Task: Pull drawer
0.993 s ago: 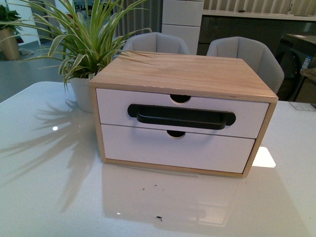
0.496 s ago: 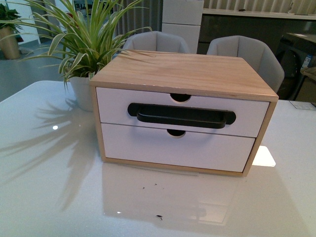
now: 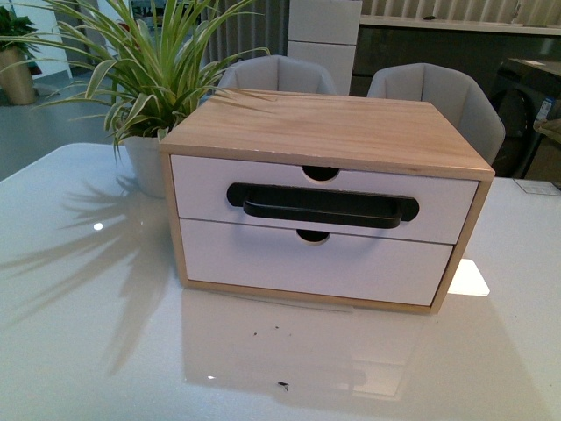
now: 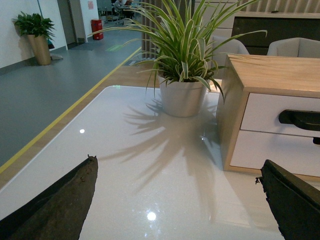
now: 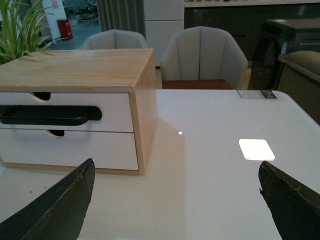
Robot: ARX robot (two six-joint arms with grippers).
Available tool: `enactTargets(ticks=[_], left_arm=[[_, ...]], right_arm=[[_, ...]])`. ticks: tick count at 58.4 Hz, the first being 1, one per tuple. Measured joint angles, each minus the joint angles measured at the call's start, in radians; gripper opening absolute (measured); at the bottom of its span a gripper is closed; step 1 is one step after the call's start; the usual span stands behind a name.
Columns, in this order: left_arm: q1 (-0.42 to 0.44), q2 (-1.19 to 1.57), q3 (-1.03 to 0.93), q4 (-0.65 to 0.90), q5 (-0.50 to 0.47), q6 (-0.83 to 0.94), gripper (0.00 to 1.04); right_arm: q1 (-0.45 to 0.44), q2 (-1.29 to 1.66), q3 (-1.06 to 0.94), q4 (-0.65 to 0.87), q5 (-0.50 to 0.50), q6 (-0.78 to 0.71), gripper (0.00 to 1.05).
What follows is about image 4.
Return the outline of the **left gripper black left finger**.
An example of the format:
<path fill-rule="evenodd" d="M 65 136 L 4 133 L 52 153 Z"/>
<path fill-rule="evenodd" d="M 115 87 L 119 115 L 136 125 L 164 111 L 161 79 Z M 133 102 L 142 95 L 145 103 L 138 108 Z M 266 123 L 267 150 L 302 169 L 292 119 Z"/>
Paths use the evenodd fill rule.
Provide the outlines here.
<path fill-rule="evenodd" d="M 0 221 L 2 240 L 77 240 L 92 204 L 98 159 L 86 160 Z"/>

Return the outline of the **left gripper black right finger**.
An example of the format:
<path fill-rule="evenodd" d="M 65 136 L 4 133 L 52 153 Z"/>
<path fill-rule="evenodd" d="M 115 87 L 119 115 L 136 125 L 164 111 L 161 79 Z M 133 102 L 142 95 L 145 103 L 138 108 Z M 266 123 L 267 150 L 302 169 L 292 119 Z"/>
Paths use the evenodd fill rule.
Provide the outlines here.
<path fill-rule="evenodd" d="M 320 238 L 320 191 L 273 161 L 265 160 L 256 178 L 286 240 Z"/>

